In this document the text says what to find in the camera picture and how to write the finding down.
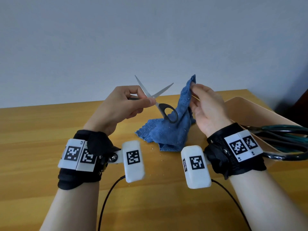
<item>wood grain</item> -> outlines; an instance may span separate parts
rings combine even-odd
[[[241,96],[268,108],[248,90],[222,91],[224,100]],[[178,95],[158,102],[177,105]],[[0,109],[0,230],[38,230],[57,191],[57,168],[69,138],[81,129],[101,101]],[[156,107],[118,124],[110,139],[116,146],[140,140],[134,132],[148,119],[161,118]],[[188,189],[179,152],[160,152],[142,140],[146,178],[121,181],[111,193],[102,230],[248,230],[236,205],[218,185]],[[187,145],[206,146],[192,126]],[[273,177],[308,214],[308,162],[279,162]],[[112,184],[124,175],[121,164],[109,165],[100,182],[99,210]],[[229,181],[215,174],[235,195]]]

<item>blue cloth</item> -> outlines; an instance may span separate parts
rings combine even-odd
[[[138,137],[148,143],[158,143],[161,151],[182,151],[183,147],[185,147],[189,128],[191,124],[196,122],[189,108],[191,99],[190,83],[192,81],[196,82],[195,74],[181,91],[176,107],[179,115],[178,121],[171,124],[163,118],[150,119],[142,128],[136,131]],[[175,120],[175,113],[172,111],[168,117],[170,120]]]

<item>black cable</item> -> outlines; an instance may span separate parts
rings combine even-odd
[[[236,206],[237,206],[238,209],[240,210],[240,212],[241,212],[241,214],[242,214],[242,216],[243,216],[243,218],[244,218],[244,220],[245,220],[245,222],[246,222],[246,224],[247,224],[249,230],[251,231],[250,225],[249,225],[249,223],[248,223],[248,220],[247,220],[247,218],[246,218],[246,216],[245,216],[243,210],[241,209],[240,205],[239,205],[238,202],[235,200],[235,198],[232,196],[232,194],[231,194],[222,184],[220,184],[218,181],[215,181],[215,180],[213,180],[213,179],[211,179],[211,181],[212,181],[212,182],[215,182],[217,185],[221,186],[221,187],[230,195],[230,197],[233,199],[233,201],[235,202]]]
[[[110,190],[109,190],[109,192],[108,192],[108,194],[107,194],[107,196],[106,196],[106,198],[105,198],[105,201],[104,201],[104,204],[103,204],[103,207],[102,207],[102,211],[100,212],[97,231],[100,231],[100,225],[101,225],[101,222],[102,222],[102,217],[103,217],[104,208],[105,208],[107,199],[108,199],[108,197],[109,197],[109,195],[110,195],[112,189],[116,186],[116,184],[117,184],[119,181],[121,181],[121,180],[124,179],[124,178],[125,178],[125,175],[122,176],[122,177],[120,177],[120,178],[113,184],[113,186],[111,186],[111,188],[110,188]],[[238,209],[240,210],[240,212],[241,212],[241,214],[242,214],[242,216],[243,216],[243,218],[244,218],[244,220],[245,220],[245,222],[246,222],[246,224],[247,224],[249,230],[251,231],[250,225],[249,225],[249,223],[248,223],[248,220],[247,220],[247,218],[246,218],[246,216],[245,216],[243,210],[241,209],[240,205],[239,205],[238,202],[235,200],[235,198],[232,196],[232,194],[231,194],[222,184],[220,184],[219,182],[217,182],[217,181],[215,181],[215,180],[213,180],[213,179],[211,179],[211,181],[212,181],[212,182],[215,182],[217,185],[221,186],[221,187],[230,195],[230,197],[233,199],[233,201],[235,202],[236,206],[237,206]]]
[[[103,207],[102,207],[102,211],[100,212],[100,216],[99,216],[99,221],[98,221],[98,228],[97,228],[97,231],[100,231],[100,225],[101,225],[101,222],[102,222],[102,216],[103,216],[103,212],[104,212],[104,208],[105,208],[105,205],[106,205],[106,202],[107,202],[107,199],[112,191],[112,189],[116,186],[116,184],[121,181],[122,179],[125,178],[125,175],[120,177],[114,184],[113,186],[111,186],[106,198],[105,198],[105,201],[104,201],[104,204],[103,204]]]

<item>scissors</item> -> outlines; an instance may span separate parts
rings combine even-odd
[[[308,135],[308,128],[294,125],[271,125],[262,127],[241,126],[279,151],[285,153],[276,154],[273,152],[264,152],[263,155],[267,158],[285,161],[308,159],[308,138],[306,137]]]
[[[137,78],[136,75],[135,75],[135,77],[136,77],[136,79],[137,79],[141,89],[143,90],[144,94],[147,97],[152,97],[154,99],[159,97],[161,94],[163,94],[165,91],[167,91],[173,85],[173,83],[171,83],[169,86],[167,86],[164,89],[160,90],[158,93],[155,93],[154,95],[150,95],[150,93],[147,91],[147,89],[145,89],[145,87],[143,86],[143,84],[140,82],[140,80]],[[138,100],[139,98],[131,97],[131,98],[128,98],[128,99],[129,100]],[[170,122],[171,124],[174,124],[174,123],[176,123],[178,121],[179,116],[177,114],[177,111],[171,105],[164,104],[164,103],[158,103],[158,102],[156,102],[155,105],[159,109],[160,113],[163,115],[165,120],[168,120],[168,122]],[[174,113],[175,113],[175,120],[170,120],[169,119],[168,115],[165,113],[165,109],[166,108],[170,108],[170,109],[172,109],[174,111]]]

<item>scissor blade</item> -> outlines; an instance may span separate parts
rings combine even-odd
[[[152,97],[154,99],[156,99],[157,97],[159,97],[161,94],[163,94],[165,91],[167,91],[169,89],[169,87],[171,87],[173,85],[173,83],[171,83],[169,86],[165,87],[163,90],[160,90],[158,93],[152,95]]]
[[[143,84],[140,82],[140,80],[137,78],[136,75],[135,75],[135,77],[136,77],[136,79],[137,79],[137,81],[138,81],[138,83],[139,83],[141,89],[143,90],[144,94],[145,94],[147,97],[150,97],[151,94],[147,91],[147,89],[145,89],[145,87],[143,86]]]

